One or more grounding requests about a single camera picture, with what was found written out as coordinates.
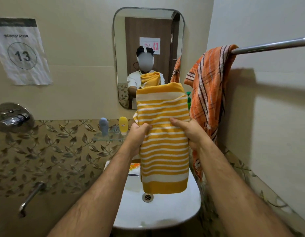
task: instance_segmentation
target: green bottle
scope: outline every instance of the green bottle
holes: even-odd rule
[[[190,91],[187,91],[187,96],[188,96],[188,108],[189,108],[189,112],[190,112],[190,107],[191,107],[191,98],[190,98]]]

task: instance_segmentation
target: yellow bottle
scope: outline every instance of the yellow bottle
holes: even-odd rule
[[[124,116],[121,116],[118,120],[118,124],[120,126],[120,131],[122,135],[126,135],[128,131],[128,121],[127,118]]]

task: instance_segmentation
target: glass shelf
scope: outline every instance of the glass shelf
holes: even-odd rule
[[[102,132],[98,132],[92,138],[93,141],[123,141],[126,135],[122,135],[120,131],[109,131],[109,134],[102,136]]]

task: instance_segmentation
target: hand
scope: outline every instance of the hand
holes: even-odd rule
[[[152,128],[151,125],[145,123],[142,126],[138,126],[133,123],[131,129],[123,143],[123,147],[126,147],[130,151],[131,159],[139,154],[139,147],[143,143],[145,135]]]
[[[209,136],[195,119],[185,122],[175,118],[170,118],[170,122],[172,125],[184,130],[186,136],[189,138],[189,145],[193,150],[197,150],[202,141],[209,139]]]

